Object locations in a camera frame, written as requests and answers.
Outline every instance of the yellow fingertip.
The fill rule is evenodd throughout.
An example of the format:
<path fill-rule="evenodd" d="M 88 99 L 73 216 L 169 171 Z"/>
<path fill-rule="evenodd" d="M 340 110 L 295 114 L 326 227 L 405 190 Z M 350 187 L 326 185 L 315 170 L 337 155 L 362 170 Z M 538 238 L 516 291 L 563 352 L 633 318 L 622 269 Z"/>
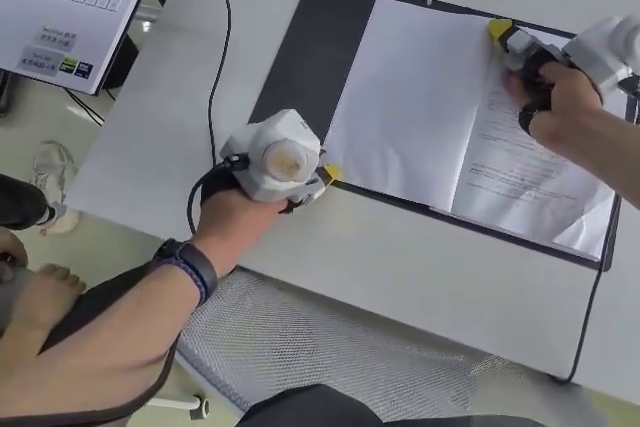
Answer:
<path fill-rule="evenodd" d="M 337 164 L 327 164 L 324 169 L 331 176 L 331 181 L 342 180 L 342 169 Z"/>
<path fill-rule="evenodd" d="M 493 40 L 499 40 L 502 35 L 513 27 L 511 19 L 493 19 L 489 21 L 489 34 Z"/>

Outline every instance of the laptop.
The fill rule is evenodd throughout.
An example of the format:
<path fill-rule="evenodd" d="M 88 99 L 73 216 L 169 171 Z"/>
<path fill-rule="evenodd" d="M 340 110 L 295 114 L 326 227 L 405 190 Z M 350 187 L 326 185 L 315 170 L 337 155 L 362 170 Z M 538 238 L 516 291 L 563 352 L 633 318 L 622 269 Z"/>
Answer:
<path fill-rule="evenodd" d="M 95 94 L 139 0 L 0 0 L 0 69 Z"/>

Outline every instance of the gray mesh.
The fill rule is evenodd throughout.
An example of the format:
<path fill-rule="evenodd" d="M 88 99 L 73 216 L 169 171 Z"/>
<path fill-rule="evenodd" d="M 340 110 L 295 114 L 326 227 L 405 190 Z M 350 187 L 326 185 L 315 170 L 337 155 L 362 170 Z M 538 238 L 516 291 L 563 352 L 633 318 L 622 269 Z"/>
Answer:
<path fill-rule="evenodd" d="M 505 414 L 606 425 L 579 387 L 244 270 L 194 313 L 178 350 L 243 411 L 323 383 L 384 421 Z"/>

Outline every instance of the laptop sticker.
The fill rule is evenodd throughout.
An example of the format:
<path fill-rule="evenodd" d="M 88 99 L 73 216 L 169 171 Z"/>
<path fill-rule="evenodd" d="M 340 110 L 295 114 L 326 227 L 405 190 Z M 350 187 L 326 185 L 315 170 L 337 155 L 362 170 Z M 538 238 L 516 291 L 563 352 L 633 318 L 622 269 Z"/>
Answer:
<path fill-rule="evenodd" d="M 77 65 L 78 61 L 76 59 L 65 57 L 64 59 L 62 59 L 62 63 L 60 64 L 60 72 L 64 72 L 65 74 L 73 74 L 76 71 Z"/>
<path fill-rule="evenodd" d="M 78 68 L 76 69 L 75 75 L 76 77 L 82 77 L 83 79 L 88 79 L 91 75 L 91 71 L 93 70 L 93 64 L 88 64 L 87 62 L 80 62 L 78 64 Z"/>
<path fill-rule="evenodd" d="M 55 29 L 49 26 L 42 26 L 36 33 L 33 43 L 48 47 L 50 49 L 71 52 L 76 43 L 77 34 L 64 30 Z"/>
<path fill-rule="evenodd" d="M 25 47 L 18 61 L 18 68 L 28 72 L 53 77 L 58 73 L 58 67 L 64 54 L 40 47 Z"/>

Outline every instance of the black cable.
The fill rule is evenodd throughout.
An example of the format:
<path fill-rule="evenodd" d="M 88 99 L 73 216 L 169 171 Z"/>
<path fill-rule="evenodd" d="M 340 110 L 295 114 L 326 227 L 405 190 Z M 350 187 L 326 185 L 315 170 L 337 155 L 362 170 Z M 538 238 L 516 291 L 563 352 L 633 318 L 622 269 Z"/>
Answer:
<path fill-rule="evenodd" d="M 194 184 L 189 192 L 189 197 L 187 198 L 187 222 L 189 223 L 189 229 L 191 230 L 191 234 L 195 234 L 196 226 L 193 221 L 193 202 L 195 201 L 196 194 L 198 189 L 202 187 L 205 178 L 208 175 L 215 173 L 217 169 L 222 168 L 233 168 L 232 164 L 229 164 L 223 161 L 220 164 L 216 163 L 216 141 L 215 136 L 213 134 L 213 98 L 216 94 L 216 90 L 218 89 L 218 84 L 220 83 L 220 77 L 222 76 L 222 69 L 224 68 L 224 63 L 227 59 L 227 51 L 229 50 L 229 39 L 231 38 L 231 2 L 229 0 L 224 0 L 225 5 L 227 7 L 227 33 L 224 39 L 224 46 L 222 48 L 222 56 L 220 58 L 220 64 L 218 65 L 218 72 L 216 73 L 215 80 L 213 81 L 213 86 L 211 87 L 211 92 L 209 93 L 209 101 L 207 105 L 207 121 L 209 126 L 209 141 L 211 143 L 211 157 L 213 160 L 213 168 L 211 171 L 207 172 L 205 175 L 200 177 L 198 181 Z"/>
<path fill-rule="evenodd" d="M 216 141 L 213 135 L 213 97 L 215 96 L 216 90 L 218 89 L 218 84 L 220 83 L 222 69 L 224 68 L 224 63 L 227 59 L 227 51 L 229 50 L 229 39 L 231 38 L 231 2 L 229 0 L 224 0 L 224 2 L 227 7 L 227 33 L 224 39 L 224 46 L 222 47 L 222 56 L 220 58 L 220 64 L 218 65 L 218 72 L 216 74 L 215 80 L 213 81 L 211 92 L 209 93 L 209 105 L 207 110 L 207 120 L 209 123 L 209 140 L 211 141 L 211 155 L 213 156 L 214 165 L 216 164 Z"/>
<path fill-rule="evenodd" d="M 189 198 L 187 199 L 187 222 L 189 223 L 189 230 L 191 231 L 192 235 L 196 233 L 196 224 L 193 222 L 193 201 L 196 198 L 198 189 L 202 187 L 202 184 L 204 184 L 204 180 L 207 178 L 209 173 L 213 174 L 217 167 L 218 166 L 216 165 L 215 167 L 213 167 L 213 169 L 211 169 L 210 172 L 207 172 L 202 177 L 200 177 L 198 181 L 193 185 L 193 187 L 191 187 L 191 192 L 189 192 Z"/>
<path fill-rule="evenodd" d="M 555 375 L 550 375 L 551 380 L 560 385 L 567 385 L 573 382 L 576 372 L 578 371 L 578 365 L 580 364 L 580 357 L 582 356 L 582 347 L 584 346 L 584 339 L 587 337 L 587 330 L 589 328 L 589 318 L 591 317 L 591 309 L 593 308 L 593 301 L 596 299 L 596 292 L 598 291 L 598 285 L 600 284 L 600 278 L 604 272 L 604 262 L 600 263 L 598 273 L 596 274 L 596 280 L 593 281 L 591 287 L 591 293 L 589 294 L 589 300 L 587 301 L 587 310 L 584 313 L 584 319 L 582 321 L 582 330 L 580 331 L 580 339 L 578 340 L 578 347 L 576 349 L 576 355 L 573 358 L 573 366 L 571 366 L 571 372 L 567 377 L 560 378 Z"/>
<path fill-rule="evenodd" d="M 629 78 L 631 83 L 627 86 L 629 90 L 622 89 L 635 99 L 636 101 L 636 110 L 633 114 L 633 123 L 635 125 L 640 125 L 640 78 L 637 75 L 634 75 Z M 573 382 L 573 379 L 576 376 L 576 372 L 578 371 L 578 365 L 580 364 L 580 357 L 582 356 L 582 348 L 584 347 L 584 341 L 587 337 L 587 330 L 589 328 L 589 319 L 591 318 L 591 310 L 593 309 L 593 302 L 596 299 L 596 293 L 598 291 L 598 285 L 600 284 L 600 279 L 602 278 L 602 274 L 604 272 L 604 262 L 600 263 L 598 267 L 598 272 L 596 273 L 596 278 L 593 281 L 593 286 L 591 287 L 591 293 L 589 294 L 589 300 L 587 301 L 587 310 L 584 313 L 584 319 L 582 320 L 582 329 L 580 330 L 580 338 L 578 339 L 578 347 L 576 348 L 576 354 L 573 357 L 573 365 L 571 366 L 571 372 L 565 378 L 556 377 L 555 375 L 550 375 L 551 380 L 560 385 L 567 385 Z"/>
<path fill-rule="evenodd" d="M 100 114 L 98 114 L 95 110 L 89 107 L 82 99 L 80 99 L 80 97 L 78 97 L 76 94 L 71 92 L 69 89 L 63 89 L 63 90 L 67 93 L 67 95 L 71 98 L 71 100 L 73 100 L 78 106 L 82 108 L 82 110 L 84 110 L 87 113 L 87 115 L 91 118 L 91 120 L 93 120 L 96 124 L 102 127 L 102 124 L 104 124 L 104 118 Z"/>

